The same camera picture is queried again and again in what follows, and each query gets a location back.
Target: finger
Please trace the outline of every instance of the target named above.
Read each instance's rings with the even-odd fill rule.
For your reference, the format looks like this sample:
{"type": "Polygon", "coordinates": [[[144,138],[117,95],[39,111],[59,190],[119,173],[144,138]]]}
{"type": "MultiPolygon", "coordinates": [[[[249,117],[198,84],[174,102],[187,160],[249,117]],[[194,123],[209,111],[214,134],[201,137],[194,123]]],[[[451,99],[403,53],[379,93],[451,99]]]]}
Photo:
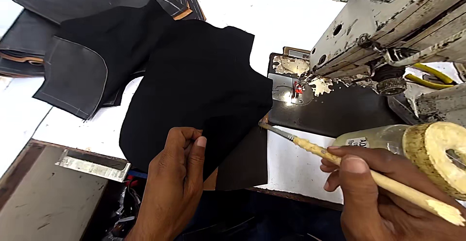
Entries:
{"type": "Polygon", "coordinates": [[[201,132],[192,127],[173,127],[168,131],[165,148],[185,148],[186,142],[196,140],[201,136],[201,132]]]}
{"type": "Polygon", "coordinates": [[[325,158],[321,159],[321,163],[322,165],[326,165],[327,167],[335,167],[335,169],[338,168],[338,165],[335,165],[334,163],[330,162],[325,158]]]}
{"type": "Polygon", "coordinates": [[[325,182],[323,189],[325,189],[325,191],[328,191],[328,192],[335,191],[340,186],[339,176],[340,175],[339,175],[338,170],[332,172],[327,178],[327,181],[325,182]]]}
{"type": "Polygon", "coordinates": [[[204,153],[206,151],[207,139],[199,137],[193,144],[186,160],[186,178],[184,180],[184,193],[191,197],[195,193],[202,192],[204,168],[204,153]]]}
{"type": "Polygon", "coordinates": [[[414,219],[414,217],[393,203],[389,197],[379,195],[378,202],[379,213],[383,219],[390,222],[390,224],[386,225],[392,232],[402,233],[405,231],[403,229],[405,226],[411,225],[409,221],[414,219]]]}
{"type": "Polygon", "coordinates": [[[342,225],[355,240],[385,240],[389,231],[378,212],[377,185],[367,163],[360,157],[345,155],[339,180],[343,190],[342,225]]]}
{"type": "Polygon", "coordinates": [[[189,141],[188,146],[186,148],[184,148],[184,159],[188,158],[189,152],[191,152],[193,144],[194,144],[194,141],[189,141]]]}
{"type": "Polygon", "coordinates": [[[348,154],[361,157],[372,170],[380,171],[385,176],[402,184],[446,202],[458,209],[463,209],[461,204],[437,188],[427,175],[420,172],[409,159],[401,155],[393,154],[387,149],[372,149],[360,146],[329,147],[328,151],[340,157],[348,154]]]}
{"type": "Polygon", "coordinates": [[[189,146],[191,140],[201,136],[199,130],[192,127],[173,127],[168,131],[163,157],[168,167],[183,165],[185,163],[184,149],[189,146]]]}

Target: white table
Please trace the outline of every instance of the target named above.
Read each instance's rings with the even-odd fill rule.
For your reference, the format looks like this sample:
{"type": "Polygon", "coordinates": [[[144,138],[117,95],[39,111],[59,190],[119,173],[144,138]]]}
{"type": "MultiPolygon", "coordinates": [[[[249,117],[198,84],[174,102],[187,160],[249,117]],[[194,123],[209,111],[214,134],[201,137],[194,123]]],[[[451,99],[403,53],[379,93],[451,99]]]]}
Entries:
{"type": "MultiPolygon", "coordinates": [[[[255,35],[250,64],[264,76],[267,74],[271,53],[281,53],[284,46],[311,50],[345,5],[331,0],[199,0],[199,3],[210,24],[219,28],[235,26],[255,35]]],[[[30,98],[42,82],[41,79],[13,80],[8,89],[3,91],[3,94],[9,95],[10,101],[5,104],[0,101],[0,110],[7,110],[13,115],[6,125],[0,123],[0,153],[5,160],[3,166],[8,167],[12,163],[31,136],[43,142],[124,159],[118,146],[119,132],[140,80],[137,78],[128,84],[121,106],[100,109],[89,121],[30,98]],[[12,89],[26,89],[27,93],[18,96],[12,89]],[[21,128],[16,128],[17,120],[28,115],[33,116],[31,119],[34,120],[21,121],[21,128]],[[21,137],[20,130],[27,132],[21,140],[16,140],[21,137]]],[[[314,139],[323,146],[331,143],[327,137],[304,132],[301,136],[314,139]]],[[[293,144],[272,135],[269,137],[271,145],[277,147],[268,150],[271,157],[269,184],[261,187],[341,203],[341,193],[329,194],[322,189],[326,174],[318,171],[319,158],[311,157],[293,144]],[[277,166],[277,161],[288,162],[286,168],[277,166]],[[284,170],[293,170],[294,173],[284,174],[284,170]]],[[[0,167],[0,174],[5,172],[4,167],[0,167]]]]}

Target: chipped paint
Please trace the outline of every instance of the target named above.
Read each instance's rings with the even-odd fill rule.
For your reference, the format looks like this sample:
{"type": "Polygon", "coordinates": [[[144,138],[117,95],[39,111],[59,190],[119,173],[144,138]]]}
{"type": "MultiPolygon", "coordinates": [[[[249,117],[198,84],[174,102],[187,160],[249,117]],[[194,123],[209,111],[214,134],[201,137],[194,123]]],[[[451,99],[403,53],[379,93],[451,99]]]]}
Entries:
{"type": "Polygon", "coordinates": [[[333,85],[332,79],[329,79],[329,78],[325,78],[325,77],[318,78],[312,81],[311,83],[309,83],[309,85],[311,86],[312,91],[314,92],[315,96],[323,95],[324,93],[329,94],[331,91],[333,91],[333,89],[329,88],[329,86],[333,85]]]}
{"type": "Polygon", "coordinates": [[[380,31],[386,25],[395,20],[401,13],[405,12],[410,6],[416,4],[416,6],[421,6],[425,0],[410,0],[405,6],[403,6],[398,12],[394,13],[387,21],[378,22],[376,21],[377,31],[380,31]]]}
{"type": "Polygon", "coordinates": [[[273,68],[277,74],[297,74],[300,76],[309,70],[309,61],[298,58],[274,56],[273,63],[273,68]]]}

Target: sewing machine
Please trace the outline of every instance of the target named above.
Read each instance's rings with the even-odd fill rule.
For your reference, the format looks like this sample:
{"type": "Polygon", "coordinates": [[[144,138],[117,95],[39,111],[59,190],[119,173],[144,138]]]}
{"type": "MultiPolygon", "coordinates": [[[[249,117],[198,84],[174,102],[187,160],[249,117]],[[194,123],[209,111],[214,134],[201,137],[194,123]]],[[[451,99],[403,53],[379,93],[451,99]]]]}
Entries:
{"type": "Polygon", "coordinates": [[[415,63],[464,63],[466,0],[349,0],[313,47],[305,84],[315,77],[371,79],[384,95],[406,89],[415,63]]]}

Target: tan leather edge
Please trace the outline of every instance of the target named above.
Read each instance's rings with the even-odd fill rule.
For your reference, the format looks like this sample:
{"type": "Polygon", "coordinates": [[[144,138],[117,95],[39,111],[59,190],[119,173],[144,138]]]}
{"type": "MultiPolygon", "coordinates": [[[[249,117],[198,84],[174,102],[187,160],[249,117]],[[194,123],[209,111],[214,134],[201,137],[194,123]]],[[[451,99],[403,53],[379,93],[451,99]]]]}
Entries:
{"type": "Polygon", "coordinates": [[[181,14],[175,16],[173,19],[180,20],[180,19],[186,17],[187,15],[189,15],[191,12],[192,12],[192,10],[188,8],[188,9],[186,9],[186,11],[184,11],[181,14]]]}
{"type": "Polygon", "coordinates": [[[218,167],[212,172],[212,174],[210,174],[206,181],[204,181],[204,190],[215,190],[215,186],[217,184],[217,173],[218,167]]]}
{"type": "Polygon", "coordinates": [[[34,63],[44,63],[44,60],[42,58],[30,57],[30,56],[27,56],[27,57],[14,57],[14,56],[5,55],[5,54],[3,54],[1,52],[0,52],[0,57],[4,58],[4,59],[11,60],[11,61],[20,62],[20,63],[24,63],[26,61],[27,62],[33,61],[34,63]]]}

